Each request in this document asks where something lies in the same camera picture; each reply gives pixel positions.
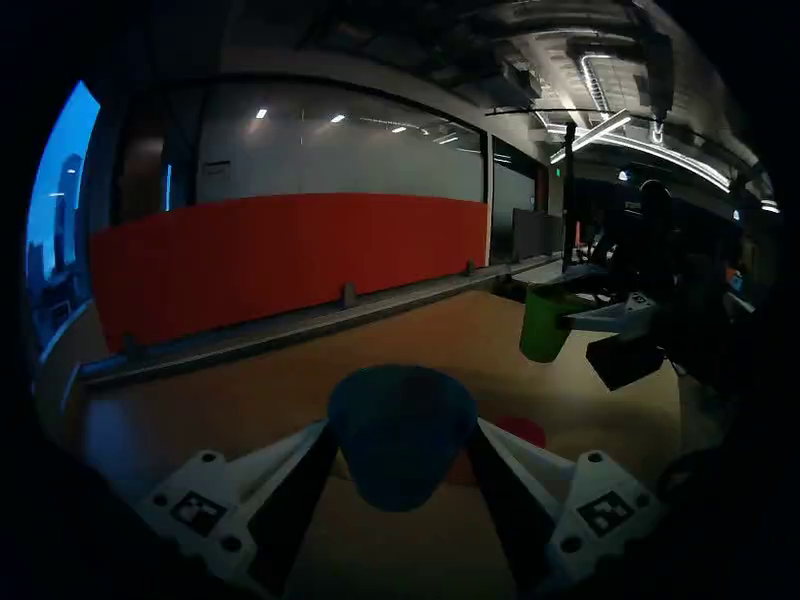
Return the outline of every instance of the skyscraper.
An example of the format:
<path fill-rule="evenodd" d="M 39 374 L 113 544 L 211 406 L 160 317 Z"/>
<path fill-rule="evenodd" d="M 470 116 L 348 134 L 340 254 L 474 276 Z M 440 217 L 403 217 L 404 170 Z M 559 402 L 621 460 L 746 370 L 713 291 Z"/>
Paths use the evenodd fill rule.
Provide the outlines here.
<path fill-rule="evenodd" d="M 75 262 L 75 214 L 82 162 L 78 154 L 70 154 L 61 165 L 56 195 L 54 273 L 63 272 L 68 264 Z"/>

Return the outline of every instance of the ceiling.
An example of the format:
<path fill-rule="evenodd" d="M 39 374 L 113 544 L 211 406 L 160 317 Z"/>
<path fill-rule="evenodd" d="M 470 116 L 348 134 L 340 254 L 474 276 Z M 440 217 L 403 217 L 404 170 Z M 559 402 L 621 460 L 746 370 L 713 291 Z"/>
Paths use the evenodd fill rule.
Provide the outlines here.
<path fill-rule="evenodd" d="M 531 135 L 554 151 L 563 135 L 546 133 L 548 124 L 590 128 L 604 114 L 627 109 L 637 118 L 618 134 L 680 152 L 747 183 L 756 197 L 771 198 L 769 179 L 747 146 L 742 111 L 692 40 L 652 0 L 316 0 L 308 6 L 244 0 L 227 42 L 252 43 L 258 35 L 262 45 L 358 55 L 433 82 L 487 114 L 530 111 L 537 117 Z"/>

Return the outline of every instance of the glass wall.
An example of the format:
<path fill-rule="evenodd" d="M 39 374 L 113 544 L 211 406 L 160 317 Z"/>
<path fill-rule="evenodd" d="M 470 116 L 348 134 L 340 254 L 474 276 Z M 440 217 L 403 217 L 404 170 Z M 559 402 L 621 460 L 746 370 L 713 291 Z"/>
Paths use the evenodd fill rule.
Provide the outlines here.
<path fill-rule="evenodd" d="M 113 225 L 225 200 L 375 193 L 483 202 L 482 134 L 368 92 L 316 83 L 211 83 L 136 99 Z"/>
<path fill-rule="evenodd" d="M 76 260 L 76 228 L 83 214 L 80 187 L 86 149 L 99 110 L 79 82 L 53 126 L 33 185 L 25 272 L 41 347 L 88 295 L 87 274 Z"/>
<path fill-rule="evenodd" d="M 406 105 L 313 84 L 213 90 L 197 201 L 362 192 L 483 201 L 478 132 Z"/>
<path fill-rule="evenodd" d="M 536 197 L 539 163 L 502 140 L 493 138 L 492 264 L 514 258 L 514 209 L 543 211 L 546 198 Z"/>

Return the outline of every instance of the red object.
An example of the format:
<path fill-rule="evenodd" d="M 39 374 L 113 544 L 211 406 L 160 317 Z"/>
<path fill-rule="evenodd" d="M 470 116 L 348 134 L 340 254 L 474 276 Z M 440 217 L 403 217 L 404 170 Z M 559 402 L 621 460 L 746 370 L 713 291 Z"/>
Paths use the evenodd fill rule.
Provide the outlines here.
<path fill-rule="evenodd" d="M 148 345 L 485 265 L 479 202 L 298 194 L 159 213 L 94 234 L 92 288 L 108 346 Z"/>
<path fill-rule="evenodd" d="M 544 429 L 535 421 L 523 417 L 503 417 L 495 425 L 534 446 L 547 447 L 547 436 L 544 434 Z"/>

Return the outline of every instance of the black pole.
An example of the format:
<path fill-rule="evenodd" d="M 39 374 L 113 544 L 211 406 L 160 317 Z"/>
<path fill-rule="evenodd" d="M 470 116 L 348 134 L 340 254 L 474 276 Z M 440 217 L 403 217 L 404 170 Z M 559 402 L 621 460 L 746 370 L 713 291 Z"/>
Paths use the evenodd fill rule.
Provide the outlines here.
<path fill-rule="evenodd" d="M 564 139 L 564 252 L 561 256 L 561 272 L 572 264 L 572 250 L 575 247 L 575 232 L 578 220 L 575 213 L 575 174 L 572 157 L 572 142 L 575 141 L 575 122 L 567 123 L 567 136 Z"/>

